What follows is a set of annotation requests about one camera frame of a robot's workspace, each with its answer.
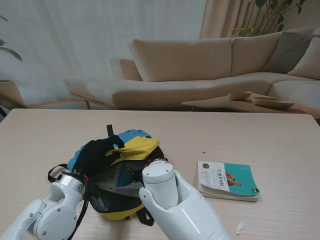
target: teal book cover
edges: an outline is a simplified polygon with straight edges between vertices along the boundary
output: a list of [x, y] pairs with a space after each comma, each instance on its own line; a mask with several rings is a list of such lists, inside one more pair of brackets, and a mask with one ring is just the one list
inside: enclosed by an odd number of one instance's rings
[[260, 193], [249, 165], [199, 161], [198, 175], [200, 184], [212, 189], [243, 196]]

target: beige sofa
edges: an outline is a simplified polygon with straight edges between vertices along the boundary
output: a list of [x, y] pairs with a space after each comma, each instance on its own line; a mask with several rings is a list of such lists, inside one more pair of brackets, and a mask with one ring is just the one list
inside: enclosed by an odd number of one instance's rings
[[[313, 28], [291, 30], [312, 34]], [[182, 102], [251, 91], [320, 109], [320, 81], [259, 72], [281, 32], [257, 37], [207, 41], [139, 41], [129, 46], [133, 59], [113, 59], [113, 80], [67, 79], [73, 96], [112, 109], [171, 109]]]

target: floor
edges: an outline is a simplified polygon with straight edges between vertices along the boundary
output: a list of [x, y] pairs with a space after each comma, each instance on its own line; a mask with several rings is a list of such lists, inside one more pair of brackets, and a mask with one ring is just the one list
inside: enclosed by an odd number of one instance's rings
[[[9, 109], [1, 106], [1, 108], [8, 114], [10, 112]], [[28, 106], [29, 109], [79, 109], [79, 110], [87, 110], [87, 105], [83, 100], [60, 100], [56, 102], [46, 102], [43, 104], [35, 104]], [[90, 108], [92, 110], [111, 110], [108, 107], [101, 106], [98, 104], [90, 103]]]

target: gray cushion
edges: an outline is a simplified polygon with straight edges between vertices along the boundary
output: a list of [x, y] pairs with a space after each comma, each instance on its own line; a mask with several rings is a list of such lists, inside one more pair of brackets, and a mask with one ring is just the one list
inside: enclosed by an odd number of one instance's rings
[[313, 34], [283, 32], [267, 64], [260, 72], [287, 74], [292, 71], [306, 53]]

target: wooden bowl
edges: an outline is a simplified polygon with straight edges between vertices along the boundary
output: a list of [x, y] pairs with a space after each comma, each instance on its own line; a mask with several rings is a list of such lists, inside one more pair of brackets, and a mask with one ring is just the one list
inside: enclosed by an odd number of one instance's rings
[[262, 107], [287, 109], [292, 107], [295, 102], [275, 97], [256, 96], [252, 98], [252, 103]]
[[232, 101], [241, 101], [250, 97], [251, 94], [251, 91], [232, 92], [228, 94], [228, 99]]

